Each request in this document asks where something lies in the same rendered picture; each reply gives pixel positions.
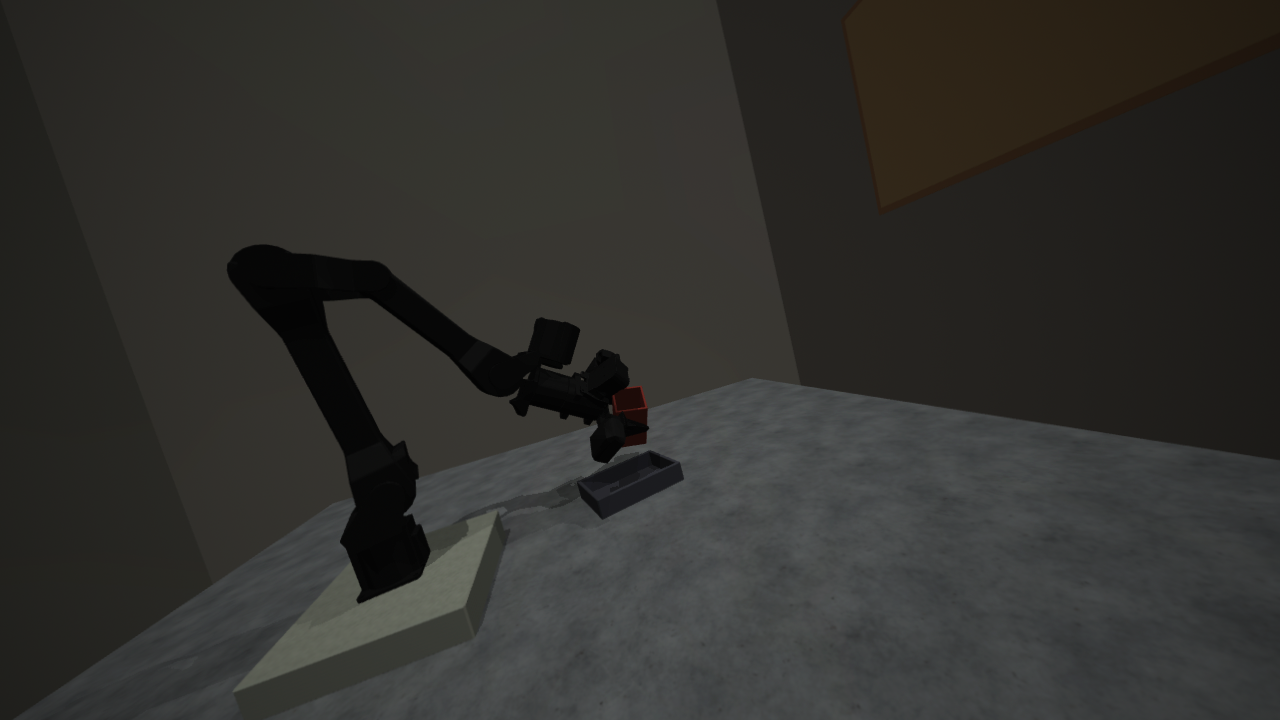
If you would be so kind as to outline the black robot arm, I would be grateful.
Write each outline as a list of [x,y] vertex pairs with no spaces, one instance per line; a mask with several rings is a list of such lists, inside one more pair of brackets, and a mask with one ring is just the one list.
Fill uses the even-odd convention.
[[[282,336],[346,455],[356,507],[340,544],[362,589],[357,603],[417,580],[431,550],[413,514],[403,515],[416,497],[419,465],[404,441],[393,447],[381,436],[332,338],[323,301],[372,299],[451,357],[483,393],[506,397],[518,389],[509,404],[520,416],[529,405],[558,411],[564,404],[568,375],[541,365],[571,364],[580,329],[568,322],[538,318],[529,351],[511,357],[461,329],[375,260],[293,254],[262,243],[236,252],[227,273]],[[591,373],[580,373],[586,380],[580,392],[605,409],[609,397],[628,386],[628,366],[604,348],[596,364]]]

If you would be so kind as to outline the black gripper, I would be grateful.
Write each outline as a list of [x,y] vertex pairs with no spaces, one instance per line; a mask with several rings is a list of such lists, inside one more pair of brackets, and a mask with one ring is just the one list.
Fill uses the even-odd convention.
[[561,419],[564,420],[570,415],[580,416],[585,425],[590,425],[593,420],[596,421],[598,428],[590,437],[594,461],[609,462],[614,454],[625,445],[626,437],[636,436],[649,429],[643,423],[627,419],[623,411],[618,416],[614,416],[609,413],[608,406],[605,409],[599,407],[582,397],[580,386],[586,387],[586,380],[581,380],[579,373],[573,372],[573,375],[568,375],[568,378],[570,387],[564,404],[556,413],[561,413]]

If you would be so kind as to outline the red square cup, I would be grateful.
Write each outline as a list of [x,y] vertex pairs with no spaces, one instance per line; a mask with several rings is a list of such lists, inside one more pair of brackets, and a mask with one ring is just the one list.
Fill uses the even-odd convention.
[[[646,425],[648,407],[643,392],[643,386],[635,386],[620,389],[620,392],[612,396],[612,409],[614,416],[618,416],[620,413],[623,411],[627,419]],[[646,432],[626,437],[625,445],[622,447],[628,447],[635,445],[646,445]]]

